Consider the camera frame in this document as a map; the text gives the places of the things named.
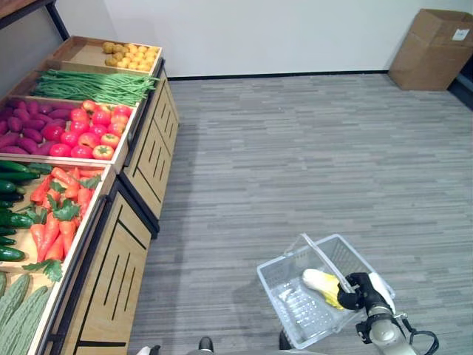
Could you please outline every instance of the shoe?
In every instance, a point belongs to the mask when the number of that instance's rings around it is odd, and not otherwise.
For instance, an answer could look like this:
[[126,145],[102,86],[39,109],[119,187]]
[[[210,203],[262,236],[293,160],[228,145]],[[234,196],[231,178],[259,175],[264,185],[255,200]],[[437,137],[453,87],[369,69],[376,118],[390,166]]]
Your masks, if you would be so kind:
[[209,337],[203,337],[199,341],[199,350],[206,350],[206,351],[210,351],[211,353],[213,353],[214,352],[214,344],[212,342],[212,339],[210,339]]

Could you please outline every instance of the produce display stand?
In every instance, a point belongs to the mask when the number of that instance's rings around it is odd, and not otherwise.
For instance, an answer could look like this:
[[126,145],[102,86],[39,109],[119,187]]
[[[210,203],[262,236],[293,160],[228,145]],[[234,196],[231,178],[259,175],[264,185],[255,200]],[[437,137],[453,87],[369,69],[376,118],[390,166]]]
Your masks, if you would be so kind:
[[[61,281],[52,283],[40,271],[31,273],[28,294],[42,285],[52,287],[52,293],[28,355],[126,354],[146,255],[151,239],[159,232],[158,222],[180,124],[164,70],[162,49],[158,48],[149,72],[108,67],[101,51],[105,40],[69,37],[54,1],[4,2],[8,6],[0,10],[0,29],[46,6],[65,42],[0,100],[0,109],[11,99],[79,107],[80,101],[31,96],[39,70],[121,72],[159,78],[155,90],[133,107],[111,160],[0,154],[0,160],[103,170],[86,217],[62,264]],[[40,182],[34,180],[27,186],[23,204],[29,202],[29,193]],[[22,265],[34,263],[36,259],[35,244],[28,230],[19,234],[15,247],[24,251],[27,259],[20,263],[0,263],[0,271],[7,272],[8,283],[26,272]]]

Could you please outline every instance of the cardboard box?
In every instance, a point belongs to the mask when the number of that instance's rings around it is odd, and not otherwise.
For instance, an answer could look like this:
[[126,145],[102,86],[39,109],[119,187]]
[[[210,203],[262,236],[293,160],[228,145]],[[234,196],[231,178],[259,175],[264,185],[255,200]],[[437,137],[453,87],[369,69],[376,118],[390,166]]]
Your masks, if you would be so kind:
[[389,76],[405,90],[445,90],[473,54],[473,16],[422,9]]

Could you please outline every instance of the gray floor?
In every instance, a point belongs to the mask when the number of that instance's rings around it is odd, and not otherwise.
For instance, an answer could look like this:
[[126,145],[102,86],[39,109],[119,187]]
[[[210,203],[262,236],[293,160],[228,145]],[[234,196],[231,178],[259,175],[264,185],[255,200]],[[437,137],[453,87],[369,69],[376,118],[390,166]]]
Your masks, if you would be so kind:
[[[472,112],[385,75],[171,85],[182,126],[130,354],[277,347],[256,278],[299,232],[344,235],[438,354],[473,349]],[[312,347],[376,354],[354,328]]]

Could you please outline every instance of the white plastic basket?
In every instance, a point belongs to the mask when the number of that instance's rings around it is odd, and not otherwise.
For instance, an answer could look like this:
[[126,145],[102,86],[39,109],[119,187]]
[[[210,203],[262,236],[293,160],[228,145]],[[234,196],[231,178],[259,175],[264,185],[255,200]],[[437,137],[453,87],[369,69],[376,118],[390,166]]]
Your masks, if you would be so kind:
[[[308,246],[292,250],[303,237]],[[374,268],[340,235],[313,242],[301,234],[281,257],[261,264],[257,273],[284,328],[287,339],[297,349],[338,333],[347,323],[365,316],[362,312],[338,310],[325,302],[317,291],[302,282],[306,268],[316,268],[336,275],[346,292],[353,291],[344,278],[353,272],[376,272]],[[391,298],[395,293],[384,282]]]

